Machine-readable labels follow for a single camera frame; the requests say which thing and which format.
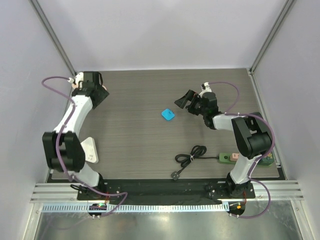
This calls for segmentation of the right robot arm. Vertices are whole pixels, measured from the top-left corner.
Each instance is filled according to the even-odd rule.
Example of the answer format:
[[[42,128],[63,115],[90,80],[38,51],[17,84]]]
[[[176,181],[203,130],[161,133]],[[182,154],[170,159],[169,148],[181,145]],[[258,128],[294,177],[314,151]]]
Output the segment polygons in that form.
[[[223,189],[228,197],[242,197],[251,183],[252,171],[258,161],[274,146],[274,137],[267,122],[258,112],[236,115],[221,112],[212,91],[196,93],[188,90],[174,103],[190,114],[202,115],[204,124],[212,130],[233,132],[239,157],[228,173]]]

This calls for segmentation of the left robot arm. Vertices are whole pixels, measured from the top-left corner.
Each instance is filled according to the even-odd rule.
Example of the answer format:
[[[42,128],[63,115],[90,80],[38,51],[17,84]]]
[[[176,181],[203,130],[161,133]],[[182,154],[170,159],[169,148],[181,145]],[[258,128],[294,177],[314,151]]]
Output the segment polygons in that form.
[[[83,191],[87,191],[95,200],[100,200],[107,195],[104,178],[89,166],[90,152],[81,144],[79,133],[88,113],[109,96],[102,74],[98,71],[83,71],[75,77],[65,77],[64,80],[72,86],[70,95],[46,84],[46,81],[52,79],[53,76],[43,79],[42,86],[66,98],[70,105],[54,130],[42,136],[47,166],[64,173],[70,182],[80,183]]]

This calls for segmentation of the blue plug adapter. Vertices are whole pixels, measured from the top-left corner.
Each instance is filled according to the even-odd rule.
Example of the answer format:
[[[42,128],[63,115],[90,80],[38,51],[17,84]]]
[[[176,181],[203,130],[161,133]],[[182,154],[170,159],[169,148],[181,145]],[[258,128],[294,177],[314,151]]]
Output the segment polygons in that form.
[[[174,119],[175,114],[168,108],[166,108],[165,110],[163,110],[161,112],[161,116],[166,120],[166,121],[171,121]]]

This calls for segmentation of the white triangular power socket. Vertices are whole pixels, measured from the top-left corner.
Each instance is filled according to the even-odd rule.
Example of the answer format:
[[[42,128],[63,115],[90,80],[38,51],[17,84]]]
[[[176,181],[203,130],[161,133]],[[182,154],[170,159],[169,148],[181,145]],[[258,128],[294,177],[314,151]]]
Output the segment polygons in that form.
[[[85,154],[85,161],[92,164],[97,164],[99,162],[99,157],[95,140],[92,137],[88,137],[80,144]]]

